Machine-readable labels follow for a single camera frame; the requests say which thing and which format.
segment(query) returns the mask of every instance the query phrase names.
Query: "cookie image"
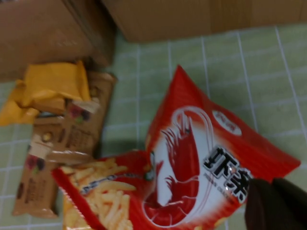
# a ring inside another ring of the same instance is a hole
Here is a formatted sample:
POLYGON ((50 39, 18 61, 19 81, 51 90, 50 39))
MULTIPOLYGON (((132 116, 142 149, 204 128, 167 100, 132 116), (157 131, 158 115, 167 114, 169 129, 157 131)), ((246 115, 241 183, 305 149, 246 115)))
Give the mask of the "cookie image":
POLYGON ((25 165, 29 170, 32 170, 37 163, 38 157, 33 155, 28 155, 27 159, 25 160, 25 165))
POLYGON ((98 89, 96 87, 92 87, 90 89, 90 96, 91 97, 98 97, 98 89))
POLYGON ((36 161, 36 166, 38 168, 39 171, 42 171, 45 167, 45 160, 42 158, 38 158, 36 161))
POLYGON ((83 110, 81 112, 81 116, 83 118, 83 121, 88 121, 90 119, 90 112, 86 111, 86 110, 83 110))
POLYGON ((50 142, 53 139, 53 134, 52 132, 46 132, 42 135, 41 137, 42 142, 46 143, 46 142, 50 142))

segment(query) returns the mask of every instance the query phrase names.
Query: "fries image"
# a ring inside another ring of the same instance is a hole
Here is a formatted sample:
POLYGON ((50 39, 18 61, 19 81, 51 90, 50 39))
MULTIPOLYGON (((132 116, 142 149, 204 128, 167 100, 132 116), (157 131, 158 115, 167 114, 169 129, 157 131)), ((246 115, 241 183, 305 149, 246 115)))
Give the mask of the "fries image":
MULTIPOLYGON (((132 222, 129 220, 130 196, 124 192, 134 191, 136 187, 113 180, 116 178, 115 174, 124 173, 127 169, 126 166, 118 166, 114 158, 62 167, 70 182, 87 201, 91 211, 108 230, 133 230, 132 222)), ((64 225, 67 227, 63 228, 64 230, 87 230, 89 227, 73 206, 66 210, 64 225)))

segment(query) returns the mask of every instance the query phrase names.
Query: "cardboard box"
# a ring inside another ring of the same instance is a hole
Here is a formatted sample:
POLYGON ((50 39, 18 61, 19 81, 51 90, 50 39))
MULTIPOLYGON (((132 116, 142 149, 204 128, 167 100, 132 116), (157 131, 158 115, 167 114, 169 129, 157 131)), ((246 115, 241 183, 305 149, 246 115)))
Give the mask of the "cardboard box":
POLYGON ((30 63, 87 56, 112 63, 116 29, 98 0, 6 1, 0 30, 0 81, 22 77, 30 63))
POLYGON ((307 0, 101 0, 127 40, 148 42, 307 21, 307 0))

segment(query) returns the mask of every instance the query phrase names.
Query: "shrimp chip bag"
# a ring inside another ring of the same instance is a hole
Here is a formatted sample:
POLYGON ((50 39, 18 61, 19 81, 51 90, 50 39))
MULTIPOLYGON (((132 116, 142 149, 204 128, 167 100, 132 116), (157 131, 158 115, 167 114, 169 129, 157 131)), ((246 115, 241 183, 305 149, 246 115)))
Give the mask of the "shrimp chip bag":
POLYGON ((246 202, 251 178, 300 161, 211 102, 178 67, 146 150, 53 171, 96 230, 212 230, 246 202))

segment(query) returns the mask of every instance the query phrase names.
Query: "snack bag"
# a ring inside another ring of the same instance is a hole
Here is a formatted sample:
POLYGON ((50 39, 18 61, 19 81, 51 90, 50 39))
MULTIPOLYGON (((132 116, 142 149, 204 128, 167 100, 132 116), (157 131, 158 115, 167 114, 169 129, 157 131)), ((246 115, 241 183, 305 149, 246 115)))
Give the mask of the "snack bag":
POLYGON ((145 144, 146 152, 78 166, 86 181, 75 168, 53 171, 93 229, 211 230, 246 202, 251 178, 271 181, 300 165, 211 102, 181 67, 145 144), (113 161, 122 171, 109 169, 113 161))
POLYGON ((88 79, 92 100, 68 102, 60 137, 48 161, 78 164, 93 159, 116 79, 99 72, 89 72, 88 79))
POLYGON ((63 216, 63 230, 93 230, 67 197, 63 200, 63 216))
POLYGON ((56 218, 57 185, 51 170, 59 165, 45 160, 61 130, 61 117, 37 118, 33 127, 13 215, 28 213, 39 218, 56 218))
POLYGON ((8 100, 5 102, 0 112, 0 126, 7 126, 12 123, 33 124, 39 111, 34 108, 20 107, 25 91, 25 84, 22 80, 17 80, 15 88, 12 90, 8 100))
POLYGON ((86 71, 83 63, 49 63, 29 65, 25 76, 22 106, 29 107, 33 101, 61 96, 74 100, 91 100, 86 71))

